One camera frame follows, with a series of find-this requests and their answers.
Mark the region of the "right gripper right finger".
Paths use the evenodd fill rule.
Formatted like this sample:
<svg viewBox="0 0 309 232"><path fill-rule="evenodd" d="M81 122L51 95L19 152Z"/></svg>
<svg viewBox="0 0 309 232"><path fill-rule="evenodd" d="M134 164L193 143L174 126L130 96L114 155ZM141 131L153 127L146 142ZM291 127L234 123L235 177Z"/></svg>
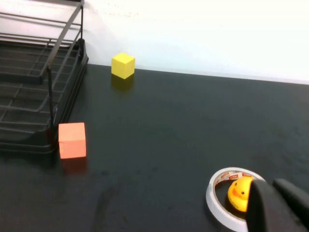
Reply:
<svg viewBox="0 0 309 232"><path fill-rule="evenodd" d="M309 218L309 194L285 179L275 179L272 184L300 219Z"/></svg>

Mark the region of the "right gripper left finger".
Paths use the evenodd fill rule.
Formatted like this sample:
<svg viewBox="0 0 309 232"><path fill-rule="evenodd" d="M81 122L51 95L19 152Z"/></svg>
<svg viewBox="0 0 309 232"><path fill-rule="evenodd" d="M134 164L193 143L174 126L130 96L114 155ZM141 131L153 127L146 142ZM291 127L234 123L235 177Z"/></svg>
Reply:
<svg viewBox="0 0 309 232"><path fill-rule="evenodd" d="M246 222L250 232L302 231L302 222L282 196L262 180L251 183Z"/></svg>

